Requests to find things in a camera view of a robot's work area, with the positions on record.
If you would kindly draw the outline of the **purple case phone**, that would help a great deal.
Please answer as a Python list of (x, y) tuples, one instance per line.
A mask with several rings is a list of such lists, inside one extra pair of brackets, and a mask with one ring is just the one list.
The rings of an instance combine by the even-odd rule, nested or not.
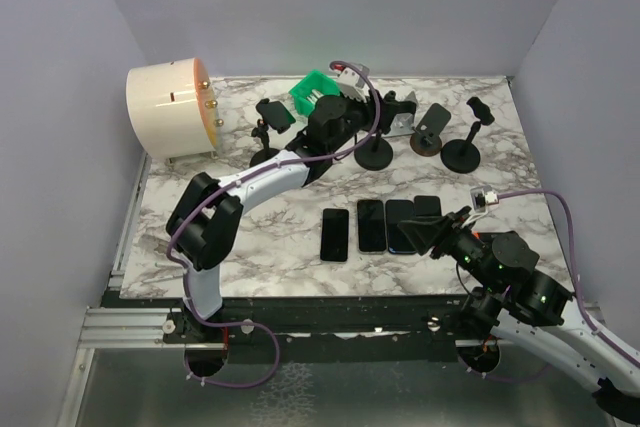
[(417, 195), (414, 197), (414, 213), (418, 217), (440, 217), (441, 200), (438, 196)]

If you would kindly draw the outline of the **black phone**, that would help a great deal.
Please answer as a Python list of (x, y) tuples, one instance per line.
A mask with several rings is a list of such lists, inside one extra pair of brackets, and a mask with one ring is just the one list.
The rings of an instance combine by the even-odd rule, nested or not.
[(388, 251), (394, 255), (412, 255), (416, 251), (399, 228), (402, 221), (414, 216), (414, 204), (410, 200), (391, 199), (385, 203), (385, 220)]

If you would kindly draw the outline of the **black front phone stand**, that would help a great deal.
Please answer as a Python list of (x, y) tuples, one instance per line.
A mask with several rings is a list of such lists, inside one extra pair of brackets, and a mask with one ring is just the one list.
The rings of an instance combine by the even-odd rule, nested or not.
[[(412, 106), (412, 103), (398, 100), (395, 92), (395, 115)], [(388, 137), (385, 137), (386, 133), (376, 130), (375, 134), (362, 147), (355, 150), (355, 161), (360, 167), (369, 171), (380, 171), (390, 165), (394, 152), (387, 141)]]

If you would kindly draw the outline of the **black round base phone stand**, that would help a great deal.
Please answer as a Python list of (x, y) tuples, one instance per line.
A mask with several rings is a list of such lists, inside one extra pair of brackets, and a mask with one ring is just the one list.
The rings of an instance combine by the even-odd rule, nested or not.
[(479, 167), (481, 154), (473, 141), (483, 126), (490, 126), (495, 122), (490, 107), (478, 97), (471, 97), (466, 104), (471, 108), (476, 121), (465, 139), (451, 140), (440, 151), (443, 165), (458, 174), (469, 174)]

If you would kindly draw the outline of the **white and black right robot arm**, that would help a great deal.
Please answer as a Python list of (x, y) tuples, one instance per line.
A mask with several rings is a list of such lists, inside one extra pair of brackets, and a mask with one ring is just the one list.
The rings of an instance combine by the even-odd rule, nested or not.
[(449, 256), (479, 282), (459, 314), (469, 337), (508, 340), (565, 372), (606, 413), (639, 422), (639, 352), (622, 342), (576, 296), (538, 270), (539, 256), (514, 231), (479, 237), (467, 208), (403, 220), (400, 231), (420, 255)]

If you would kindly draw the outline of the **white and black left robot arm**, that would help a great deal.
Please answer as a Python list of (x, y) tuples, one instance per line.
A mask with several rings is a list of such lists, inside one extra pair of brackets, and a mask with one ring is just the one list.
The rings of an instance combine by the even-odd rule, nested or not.
[(307, 126), (274, 157), (242, 172), (213, 178), (194, 176), (166, 224), (166, 256), (184, 270), (184, 303), (191, 311), (186, 329), (206, 342), (220, 332), (223, 300), (220, 265), (231, 253), (243, 216), (289, 190), (323, 176), (338, 158), (386, 131), (395, 116), (396, 96), (370, 91), (367, 101), (327, 95)]

